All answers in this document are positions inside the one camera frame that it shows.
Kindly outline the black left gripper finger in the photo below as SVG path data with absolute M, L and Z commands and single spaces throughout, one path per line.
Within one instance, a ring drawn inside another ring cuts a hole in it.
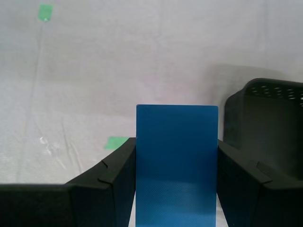
M 230 227 L 301 227 L 303 182 L 218 142 L 217 194 Z
M 135 195 L 136 139 L 65 184 L 2 184 L 3 227 L 126 227 Z

